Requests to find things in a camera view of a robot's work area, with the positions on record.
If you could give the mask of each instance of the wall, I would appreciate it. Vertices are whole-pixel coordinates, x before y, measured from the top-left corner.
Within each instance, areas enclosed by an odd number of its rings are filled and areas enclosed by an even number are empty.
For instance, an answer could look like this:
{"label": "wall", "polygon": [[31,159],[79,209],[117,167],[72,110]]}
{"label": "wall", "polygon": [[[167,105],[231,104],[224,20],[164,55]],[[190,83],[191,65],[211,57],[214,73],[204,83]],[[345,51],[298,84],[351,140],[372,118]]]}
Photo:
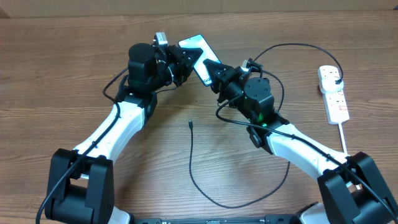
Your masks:
{"label": "wall", "polygon": [[0,17],[389,10],[397,0],[0,0]]}

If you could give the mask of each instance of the plug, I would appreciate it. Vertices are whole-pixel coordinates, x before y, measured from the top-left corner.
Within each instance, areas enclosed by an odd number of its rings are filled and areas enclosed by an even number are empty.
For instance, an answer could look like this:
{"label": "plug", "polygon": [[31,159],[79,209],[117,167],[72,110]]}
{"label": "plug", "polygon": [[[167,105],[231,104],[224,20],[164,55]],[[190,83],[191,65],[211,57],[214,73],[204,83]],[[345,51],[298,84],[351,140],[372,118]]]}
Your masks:
{"label": "plug", "polygon": [[344,81],[340,80],[338,69],[331,65],[324,65],[318,69],[319,87],[322,93],[341,91]]}

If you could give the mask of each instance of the wooden tabletop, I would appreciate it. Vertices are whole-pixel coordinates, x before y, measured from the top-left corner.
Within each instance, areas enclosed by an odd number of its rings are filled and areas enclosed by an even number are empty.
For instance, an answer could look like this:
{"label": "wooden tabletop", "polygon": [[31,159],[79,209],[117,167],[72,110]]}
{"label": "wooden tabletop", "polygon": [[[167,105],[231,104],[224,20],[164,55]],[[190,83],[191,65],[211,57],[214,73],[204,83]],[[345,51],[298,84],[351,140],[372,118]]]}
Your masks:
{"label": "wooden tabletop", "polygon": [[[165,31],[170,44],[203,34],[220,60],[234,67],[274,44],[328,49],[345,71],[348,152],[372,156],[398,198],[396,11],[1,19],[0,223],[34,222],[51,156],[58,148],[73,149],[107,117],[112,104],[103,87],[127,66],[129,47],[151,43],[157,31]],[[332,59],[287,46],[258,62],[284,83],[283,117],[340,151],[338,127],[327,123],[317,76],[319,66],[335,65]],[[279,104],[280,86],[270,80]],[[115,94],[116,86],[109,92]],[[177,91],[159,94],[153,117],[114,166],[117,207],[136,217],[260,217],[321,201],[317,183],[295,166],[280,190],[254,205],[225,209],[202,196],[188,173],[189,119],[193,176],[219,203],[241,205],[267,194],[287,166],[255,148],[245,127],[218,120],[217,97],[194,73]],[[242,119],[229,108],[223,114]]]}

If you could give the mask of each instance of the wooden table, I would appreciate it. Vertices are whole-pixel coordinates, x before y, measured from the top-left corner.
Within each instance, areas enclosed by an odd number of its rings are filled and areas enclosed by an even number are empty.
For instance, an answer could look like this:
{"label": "wooden table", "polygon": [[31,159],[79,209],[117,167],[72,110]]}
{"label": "wooden table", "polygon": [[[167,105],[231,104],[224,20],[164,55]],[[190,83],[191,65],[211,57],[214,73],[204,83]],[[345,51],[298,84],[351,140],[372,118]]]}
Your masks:
{"label": "wooden table", "polygon": [[[201,33],[221,61],[234,67],[279,43],[328,49],[345,71],[348,151],[372,156],[398,198],[396,11],[1,19],[0,223],[34,222],[52,154],[60,147],[73,149],[107,117],[111,102],[101,94],[103,87],[126,67],[129,47],[150,43],[160,30],[171,44]],[[318,67],[333,61],[315,49],[281,47],[259,62],[285,85],[282,115],[340,151],[338,128],[326,121],[317,77]],[[270,80],[279,103],[280,86]],[[116,86],[109,92],[115,94]],[[321,201],[317,183],[295,166],[279,191],[254,205],[230,210],[203,197],[188,173],[189,119],[193,175],[219,203],[240,205],[267,194],[287,165],[256,149],[244,127],[218,120],[217,97],[194,73],[177,91],[159,95],[153,117],[114,167],[116,206],[137,217],[258,217],[294,213]],[[223,113],[242,119],[229,108]]]}

